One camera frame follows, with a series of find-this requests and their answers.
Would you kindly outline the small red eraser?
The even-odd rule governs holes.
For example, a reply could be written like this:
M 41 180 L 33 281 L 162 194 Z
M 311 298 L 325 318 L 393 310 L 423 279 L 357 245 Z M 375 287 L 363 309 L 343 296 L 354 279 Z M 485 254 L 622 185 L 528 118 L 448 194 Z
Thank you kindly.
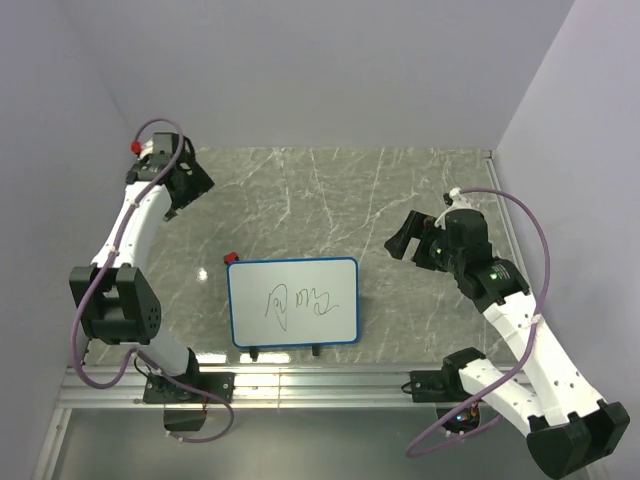
M 223 261 L 226 265 L 237 262 L 239 260 L 239 255 L 236 252 L 230 252 L 229 254 L 223 257 Z

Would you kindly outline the blue framed whiteboard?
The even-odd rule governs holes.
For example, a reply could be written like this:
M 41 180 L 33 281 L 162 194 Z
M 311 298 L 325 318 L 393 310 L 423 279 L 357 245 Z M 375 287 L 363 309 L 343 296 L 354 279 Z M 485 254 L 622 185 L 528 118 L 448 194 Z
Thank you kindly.
M 359 264 L 353 257 L 236 261 L 226 276 L 231 339 L 239 349 L 360 339 Z

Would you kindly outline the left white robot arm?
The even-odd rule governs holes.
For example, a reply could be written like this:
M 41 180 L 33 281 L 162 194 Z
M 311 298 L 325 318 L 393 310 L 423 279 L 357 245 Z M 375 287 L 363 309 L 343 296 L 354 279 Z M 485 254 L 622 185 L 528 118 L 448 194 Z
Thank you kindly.
M 147 143 L 134 140 L 137 160 L 126 175 L 124 201 L 107 240 L 89 265 L 75 267 L 69 286 L 76 304 L 70 342 L 72 366 L 89 386 L 107 389 L 82 367 L 75 345 L 84 334 L 106 345 L 127 345 L 126 359 L 140 358 L 153 377 L 180 402 L 196 399 L 203 379 L 194 352 L 162 325 L 159 298 L 144 275 L 161 222 L 207 193 L 213 180 L 196 160 L 192 141 L 176 132 L 157 132 Z

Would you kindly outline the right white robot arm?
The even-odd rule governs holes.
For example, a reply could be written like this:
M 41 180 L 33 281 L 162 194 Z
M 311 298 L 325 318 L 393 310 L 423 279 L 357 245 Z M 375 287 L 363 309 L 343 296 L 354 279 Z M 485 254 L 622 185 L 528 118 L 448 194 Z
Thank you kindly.
M 609 402 L 580 373 L 536 313 L 538 296 L 515 264 L 493 252 L 484 215 L 470 208 L 440 217 L 408 214 L 385 249 L 401 259 L 411 240 L 419 268 L 449 273 L 517 358 L 527 386 L 502 372 L 474 347 L 446 356 L 439 370 L 417 370 L 403 390 L 416 403 L 460 401 L 455 415 L 439 413 L 444 430 L 470 436 L 480 431 L 484 402 L 525 437 L 537 466 L 562 479 L 614 452 L 630 417 L 619 402 Z

